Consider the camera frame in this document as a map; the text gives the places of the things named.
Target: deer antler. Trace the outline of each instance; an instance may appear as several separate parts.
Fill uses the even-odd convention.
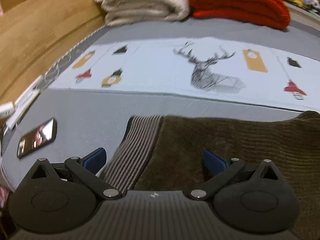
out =
[[[233,56],[236,54],[236,52],[234,52],[234,53],[232,53],[232,54],[230,55],[228,52],[226,52],[226,51],[223,49],[222,46],[219,46],[219,49],[223,52],[223,55],[222,55],[221,57],[219,57],[218,53],[216,52],[216,53],[214,54],[214,57],[209,58],[208,60],[205,61],[205,64],[206,64],[207,66],[217,64],[217,62],[218,62],[219,60],[231,58],[231,57],[233,57]]]
[[[181,49],[179,49],[179,51],[176,51],[176,50],[174,49],[173,52],[174,52],[175,54],[177,54],[177,55],[181,55],[181,56],[187,58],[188,61],[191,62],[191,63],[195,63],[195,64],[200,63],[200,62],[197,60],[197,57],[195,57],[195,56],[192,55],[192,49],[189,50],[189,52],[188,52],[187,54],[183,51],[185,48],[187,48],[188,46],[190,46],[190,45],[192,45],[192,44],[193,44],[193,43],[191,43],[191,42],[188,41],[188,42],[186,42],[186,44],[184,44],[184,46],[183,46]]]

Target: red blanket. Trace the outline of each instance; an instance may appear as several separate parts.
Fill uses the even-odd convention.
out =
[[[196,18],[220,17],[283,29],[290,22],[282,0],[189,0]]]

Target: gray bed sheet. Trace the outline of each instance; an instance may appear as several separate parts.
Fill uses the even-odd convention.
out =
[[[292,22],[286,31],[281,31],[227,19],[188,19],[185,22],[136,23],[101,33],[103,36],[95,44],[135,39],[214,36],[283,49],[320,61],[320,32],[296,22]],[[86,42],[90,41],[84,41],[81,45],[83,49],[90,45]],[[17,188],[36,159],[41,157],[59,163],[71,156],[83,157],[98,147],[104,147],[110,160],[123,138],[128,119],[136,114],[226,117],[271,122],[296,117],[299,112],[177,95],[47,89],[35,101],[10,140],[4,140],[3,168],[7,180],[13,189]],[[16,153],[20,137],[52,117],[58,122],[56,140],[19,160]]]

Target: blue gripper pad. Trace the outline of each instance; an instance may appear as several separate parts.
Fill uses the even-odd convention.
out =
[[[93,174],[97,174],[97,172],[106,164],[107,154],[103,148],[97,149],[87,156],[88,158],[83,162],[83,167]]]
[[[209,150],[203,151],[202,160],[204,166],[213,176],[219,174],[227,168],[227,163]]]

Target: smartphone screen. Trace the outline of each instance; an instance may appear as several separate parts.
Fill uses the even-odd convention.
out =
[[[17,151],[20,159],[41,147],[52,143],[57,136],[57,121],[52,118],[21,137]]]

